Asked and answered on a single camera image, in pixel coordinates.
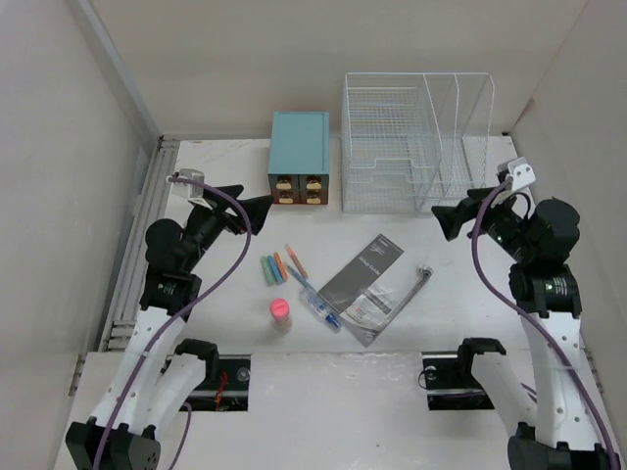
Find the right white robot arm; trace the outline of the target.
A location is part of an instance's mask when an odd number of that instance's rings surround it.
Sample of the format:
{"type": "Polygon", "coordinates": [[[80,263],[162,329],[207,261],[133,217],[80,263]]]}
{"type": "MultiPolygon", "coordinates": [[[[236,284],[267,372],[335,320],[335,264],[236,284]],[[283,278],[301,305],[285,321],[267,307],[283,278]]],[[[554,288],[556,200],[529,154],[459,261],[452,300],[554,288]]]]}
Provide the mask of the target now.
{"type": "Polygon", "coordinates": [[[580,291],[566,261],[577,244],[580,215],[557,198],[530,205],[517,214],[515,194],[503,185],[470,190],[454,207],[432,213],[447,240],[471,222],[468,237],[475,271],[500,301],[518,314],[531,353],[535,386],[525,387],[510,365],[502,343],[466,338],[454,361],[456,378],[479,384],[506,431],[512,469],[618,469],[607,425],[580,377],[580,291]],[[488,280],[480,264],[478,239],[492,238],[514,263],[510,294],[488,280]]]}

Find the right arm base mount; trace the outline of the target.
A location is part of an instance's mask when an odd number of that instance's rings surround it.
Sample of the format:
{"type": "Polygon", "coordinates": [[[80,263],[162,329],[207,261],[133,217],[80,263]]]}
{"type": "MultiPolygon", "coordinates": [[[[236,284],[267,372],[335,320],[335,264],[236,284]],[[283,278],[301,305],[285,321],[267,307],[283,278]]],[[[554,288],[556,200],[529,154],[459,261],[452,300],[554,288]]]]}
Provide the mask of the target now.
{"type": "Polygon", "coordinates": [[[426,392],[430,411],[494,410],[480,384],[461,372],[455,352],[426,353],[418,385],[426,392]]]}

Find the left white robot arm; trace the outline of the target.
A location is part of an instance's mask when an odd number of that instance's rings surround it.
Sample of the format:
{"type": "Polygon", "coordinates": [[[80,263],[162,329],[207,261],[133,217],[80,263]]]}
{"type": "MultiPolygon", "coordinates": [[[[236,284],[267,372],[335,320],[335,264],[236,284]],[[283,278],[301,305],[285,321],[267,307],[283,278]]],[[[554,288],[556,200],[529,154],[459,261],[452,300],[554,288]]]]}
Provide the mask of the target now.
{"type": "Polygon", "coordinates": [[[242,200],[241,185],[215,188],[181,175],[170,181],[186,187],[192,211],[184,225],[160,218],[145,233],[144,290],[120,366],[89,418],[66,433],[78,469],[157,468],[164,430],[196,388],[218,379],[217,346],[179,338],[194,306],[213,292],[193,270],[222,232],[258,235],[273,198],[242,200]]]}

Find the pink cap bottle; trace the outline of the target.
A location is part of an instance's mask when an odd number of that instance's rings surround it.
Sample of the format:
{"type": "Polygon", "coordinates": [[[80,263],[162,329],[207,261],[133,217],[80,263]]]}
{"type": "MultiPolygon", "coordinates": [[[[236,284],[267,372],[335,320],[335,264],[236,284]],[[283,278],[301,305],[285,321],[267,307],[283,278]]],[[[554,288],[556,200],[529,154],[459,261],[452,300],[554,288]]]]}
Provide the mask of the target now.
{"type": "Polygon", "coordinates": [[[284,299],[274,299],[269,305],[269,312],[274,328],[282,333],[288,333],[293,325],[290,306],[284,299]]]}

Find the clear glue pen blue cap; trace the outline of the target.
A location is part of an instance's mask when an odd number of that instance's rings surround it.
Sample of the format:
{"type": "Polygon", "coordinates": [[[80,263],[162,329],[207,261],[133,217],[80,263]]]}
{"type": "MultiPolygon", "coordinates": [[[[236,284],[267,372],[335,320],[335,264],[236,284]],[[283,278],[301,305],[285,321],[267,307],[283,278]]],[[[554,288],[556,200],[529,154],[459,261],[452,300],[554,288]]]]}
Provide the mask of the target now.
{"type": "Polygon", "coordinates": [[[342,324],[315,290],[304,288],[300,293],[300,299],[303,305],[328,328],[334,332],[341,330],[342,324]]]}

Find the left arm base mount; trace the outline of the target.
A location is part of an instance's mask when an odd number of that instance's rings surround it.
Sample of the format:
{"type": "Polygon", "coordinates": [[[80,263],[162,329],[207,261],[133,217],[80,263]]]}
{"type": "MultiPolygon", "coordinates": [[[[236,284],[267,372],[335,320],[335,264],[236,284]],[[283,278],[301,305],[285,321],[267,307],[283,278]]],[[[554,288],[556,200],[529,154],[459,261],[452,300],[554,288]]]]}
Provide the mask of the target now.
{"type": "Polygon", "coordinates": [[[249,355],[222,355],[216,375],[197,386],[185,402],[193,411],[247,411],[251,364],[249,355]]]}

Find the grey setup guide booklet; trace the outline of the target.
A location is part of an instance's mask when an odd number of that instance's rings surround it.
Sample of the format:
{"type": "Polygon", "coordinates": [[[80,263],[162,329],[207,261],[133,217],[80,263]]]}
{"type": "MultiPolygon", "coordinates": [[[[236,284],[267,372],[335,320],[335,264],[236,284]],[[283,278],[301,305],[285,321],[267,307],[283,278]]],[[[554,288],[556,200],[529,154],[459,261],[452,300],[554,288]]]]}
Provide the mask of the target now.
{"type": "Polygon", "coordinates": [[[379,234],[318,291],[366,348],[385,329],[399,303],[394,289],[381,281],[403,253],[379,234]]]}

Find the teal mini drawer chest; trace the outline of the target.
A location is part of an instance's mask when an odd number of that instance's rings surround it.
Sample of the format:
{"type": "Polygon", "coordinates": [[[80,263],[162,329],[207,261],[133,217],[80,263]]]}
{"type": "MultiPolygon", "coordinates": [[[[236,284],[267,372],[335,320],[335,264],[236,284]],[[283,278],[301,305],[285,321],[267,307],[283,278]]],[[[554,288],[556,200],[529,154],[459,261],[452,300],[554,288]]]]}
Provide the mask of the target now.
{"type": "Polygon", "coordinates": [[[267,178],[277,205],[326,206],[330,182],[328,112],[276,112],[267,178]]]}

